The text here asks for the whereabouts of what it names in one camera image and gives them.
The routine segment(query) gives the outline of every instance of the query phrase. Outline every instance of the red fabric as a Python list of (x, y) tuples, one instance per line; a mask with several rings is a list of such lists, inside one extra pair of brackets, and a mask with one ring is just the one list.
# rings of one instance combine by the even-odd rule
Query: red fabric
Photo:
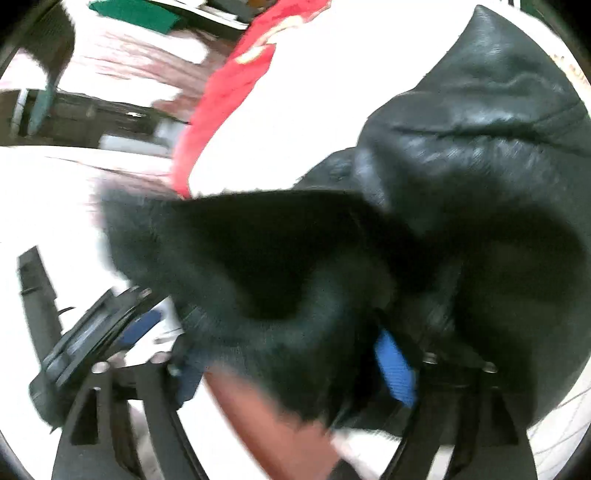
[(182, 196), (190, 197), (189, 175), (203, 149), (218, 128), (250, 94), (257, 80), (269, 69), (275, 45), (267, 45), (261, 55), (245, 64), (236, 58), (250, 50), (256, 42), (283, 19), (294, 15), (311, 18), (324, 9), (330, 0), (278, 0), (258, 16), (228, 58), (226, 64), (209, 77), (190, 122), (173, 155), (171, 182)]

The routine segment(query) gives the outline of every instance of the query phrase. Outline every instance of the metal bolt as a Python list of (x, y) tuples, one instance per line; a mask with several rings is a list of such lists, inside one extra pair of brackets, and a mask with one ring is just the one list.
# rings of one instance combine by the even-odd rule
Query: metal bolt
[(92, 366), (92, 372), (94, 374), (103, 374), (105, 373), (111, 366), (108, 362), (98, 362)]
[(496, 367), (494, 363), (486, 362), (484, 364), (484, 367), (482, 367), (482, 371), (487, 374), (496, 374), (499, 371), (499, 369)]
[(123, 368), (125, 366), (125, 354), (127, 352), (120, 351), (111, 355), (108, 359), (109, 365), (113, 368)]
[(152, 358), (150, 359), (150, 362), (152, 362), (153, 364), (163, 364), (165, 362), (167, 362), (170, 359), (170, 353), (168, 352), (156, 352)]
[(431, 352), (426, 352), (423, 357), (423, 363), (429, 365), (437, 365), (437, 355)]

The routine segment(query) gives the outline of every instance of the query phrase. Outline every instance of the green object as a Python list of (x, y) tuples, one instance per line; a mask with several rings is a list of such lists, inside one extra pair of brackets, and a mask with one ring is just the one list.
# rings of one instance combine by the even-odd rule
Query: green object
[(168, 33), (180, 19), (178, 15), (145, 0), (103, 0), (92, 2), (89, 8), (104, 17), (122, 20), (159, 33)]

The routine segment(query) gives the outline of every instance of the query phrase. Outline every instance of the white surface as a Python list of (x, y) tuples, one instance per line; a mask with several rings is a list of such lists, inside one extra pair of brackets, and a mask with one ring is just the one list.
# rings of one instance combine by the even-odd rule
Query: white surface
[(99, 149), (160, 157), (166, 157), (169, 151), (165, 145), (135, 138), (117, 137), (116, 135), (103, 135), (99, 140)]
[[(43, 90), (47, 83), (41, 67), (25, 53), (20, 54), (18, 58), (18, 79), (18, 88)], [(61, 78), (59, 89), (100, 98), (107, 102), (130, 103), (143, 107), (149, 107), (157, 100), (173, 100), (181, 92), (178, 87), (154, 79), (99, 76), (85, 66), (73, 63)]]
[[(48, 275), (58, 294), (58, 308), (74, 306), (63, 316), (67, 329), (105, 290), (126, 287), (125, 279), (103, 261), (102, 234), (89, 206), (100, 171), (86, 165), (102, 164), (128, 171), (167, 169), (167, 160), (61, 147), (0, 148), (0, 292), (4, 308), (0, 322), (0, 430), (35, 480), (49, 480), (60, 431), (37, 416), (28, 384), (38, 362), (27, 330), (16, 275), (17, 256), (39, 245)], [(169, 349), (153, 345), (155, 336), (169, 329), (155, 327), (128, 355), (130, 363)], [(181, 410), (180, 417), (194, 449), (212, 480), (264, 480), (265, 474), (219, 411), (203, 386)]]
[(225, 18), (226, 20), (236, 20), (238, 18), (237, 15), (229, 14), (227, 12), (223, 12), (222, 10), (218, 10), (217, 8), (209, 7), (207, 5), (202, 5), (200, 9), (204, 12), (209, 12), (213, 15), (217, 15), (218, 17)]
[(114, 18), (101, 17), (88, 8), (92, 0), (62, 0), (76, 28), (76, 51), (92, 49), (97, 38), (109, 34), (122, 34), (147, 43), (192, 63), (203, 63), (207, 47), (198, 39), (179, 38), (149, 30)]

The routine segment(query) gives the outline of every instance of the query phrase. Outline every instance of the metal rivet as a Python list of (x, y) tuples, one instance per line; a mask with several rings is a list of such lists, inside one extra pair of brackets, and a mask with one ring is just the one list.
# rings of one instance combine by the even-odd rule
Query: metal rivet
[(107, 360), (109, 365), (113, 368), (123, 368), (125, 366), (125, 354), (127, 352), (120, 351), (109, 357)]
[(170, 360), (170, 353), (156, 352), (152, 356), (152, 358), (150, 359), (150, 362), (152, 362), (153, 364), (163, 364), (163, 363), (167, 362), (168, 360)]
[(103, 374), (105, 373), (111, 366), (108, 362), (98, 362), (92, 366), (92, 372), (94, 374)]
[(496, 367), (494, 363), (486, 362), (484, 364), (484, 367), (482, 367), (482, 371), (487, 374), (496, 374), (499, 371), (499, 369)]
[(437, 365), (437, 355), (431, 352), (425, 353), (425, 356), (423, 357), (423, 363), (429, 365)]
[(176, 365), (169, 365), (168, 366), (168, 373), (171, 377), (180, 377), (181, 376), (181, 369)]

